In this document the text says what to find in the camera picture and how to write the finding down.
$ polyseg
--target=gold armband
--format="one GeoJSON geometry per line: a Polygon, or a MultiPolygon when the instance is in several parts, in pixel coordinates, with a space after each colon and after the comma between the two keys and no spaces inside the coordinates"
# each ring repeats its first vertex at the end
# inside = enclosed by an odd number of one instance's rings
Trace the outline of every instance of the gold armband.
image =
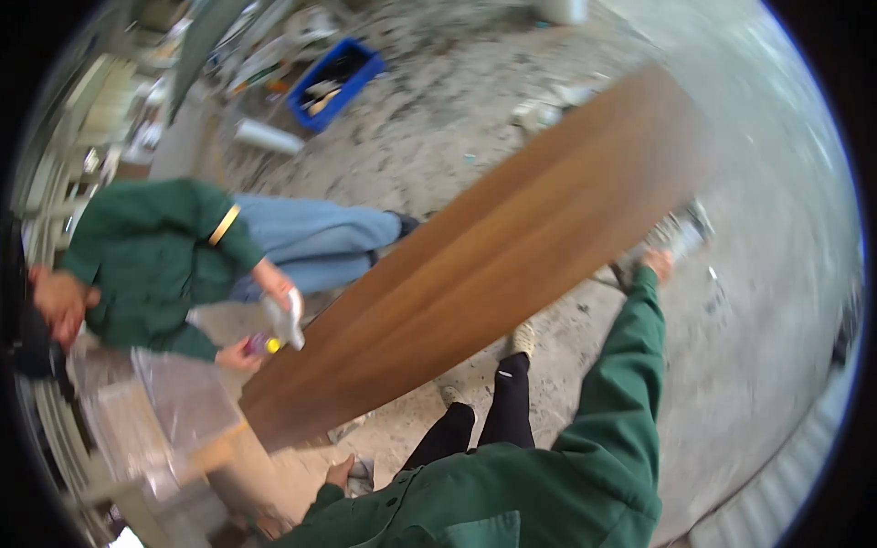
{"type": "Polygon", "coordinates": [[[240,213],[240,206],[236,203],[232,206],[228,213],[225,214],[225,217],[222,217],[222,221],[219,222],[219,226],[213,234],[210,235],[210,245],[215,246],[219,243],[219,240],[225,235],[225,231],[228,230],[229,226],[232,226],[234,223],[234,219],[238,218],[238,214],[240,213]]]}

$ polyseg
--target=light blue jeans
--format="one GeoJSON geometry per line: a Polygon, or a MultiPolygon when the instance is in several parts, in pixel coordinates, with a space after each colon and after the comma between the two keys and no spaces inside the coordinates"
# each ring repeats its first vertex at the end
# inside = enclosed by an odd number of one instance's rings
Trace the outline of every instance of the light blue jeans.
{"type": "MultiPolygon", "coordinates": [[[[395,242],[401,229],[392,213],[325,200],[237,194],[235,202],[268,260],[306,295],[359,279],[371,267],[367,252],[395,242]]],[[[231,299],[252,302],[261,294],[247,274],[231,299]]]]}

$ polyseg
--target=black shoe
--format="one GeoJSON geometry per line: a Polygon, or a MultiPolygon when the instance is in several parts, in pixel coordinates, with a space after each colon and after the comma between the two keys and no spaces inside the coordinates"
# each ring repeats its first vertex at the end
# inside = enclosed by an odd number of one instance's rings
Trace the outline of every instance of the black shoe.
{"type": "Polygon", "coordinates": [[[406,215],[404,213],[399,213],[398,211],[390,211],[387,213],[392,213],[393,215],[399,217],[399,238],[402,239],[411,234],[414,229],[420,226],[420,221],[412,217],[411,215],[406,215]]]}

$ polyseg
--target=blue plastic crate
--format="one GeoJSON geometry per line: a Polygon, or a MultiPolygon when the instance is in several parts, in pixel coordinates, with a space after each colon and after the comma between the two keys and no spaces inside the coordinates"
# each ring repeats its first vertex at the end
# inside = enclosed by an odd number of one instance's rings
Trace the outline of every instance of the blue plastic crate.
{"type": "Polygon", "coordinates": [[[363,46],[355,39],[344,38],[326,52],[322,59],[314,63],[308,69],[308,72],[302,76],[298,84],[289,93],[289,97],[287,97],[287,107],[292,110],[292,115],[296,117],[298,123],[303,127],[314,132],[321,132],[350,103],[351,99],[356,97],[366,87],[369,81],[383,71],[384,62],[375,50],[363,46]],[[322,81],[321,72],[341,56],[349,54],[351,50],[359,50],[358,53],[364,54],[367,57],[366,63],[341,85],[338,94],[329,100],[325,108],[312,117],[301,106],[305,101],[304,91],[313,84],[322,81]]]}

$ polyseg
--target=green sleeve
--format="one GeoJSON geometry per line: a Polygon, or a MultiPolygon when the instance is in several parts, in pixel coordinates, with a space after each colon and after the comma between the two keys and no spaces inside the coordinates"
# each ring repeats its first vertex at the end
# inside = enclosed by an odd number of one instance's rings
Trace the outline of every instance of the green sleeve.
{"type": "Polygon", "coordinates": [[[573,422],[554,442],[563,452],[600,445],[632,474],[657,488],[659,446],[655,419],[664,377],[664,315],[657,275],[641,267],[600,357],[581,383],[573,422]]]}
{"type": "Polygon", "coordinates": [[[333,483],[325,483],[317,491],[317,499],[313,504],[310,505],[308,511],[304,514],[304,519],[302,521],[307,521],[309,519],[313,519],[313,516],[319,512],[320,510],[326,508],[330,504],[334,502],[338,502],[344,499],[344,489],[338,487],[333,483]]]}
{"type": "Polygon", "coordinates": [[[162,340],[160,347],[154,350],[177,352],[213,363],[216,361],[219,347],[214,345],[203,331],[192,324],[185,324],[174,335],[162,340]]]}
{"type": "MultiPolygon", "coordinates": [[[[124,238],[168,227],[206,241],[234,201],[213,185],[192,179],[116,181],[89,201],[76,226],[70,247],[93,238],[124,238]]],[[[246,220],[238,216],[217,247],[243,269],[256,266],[265,253],[250,237],[246,220]]]]}

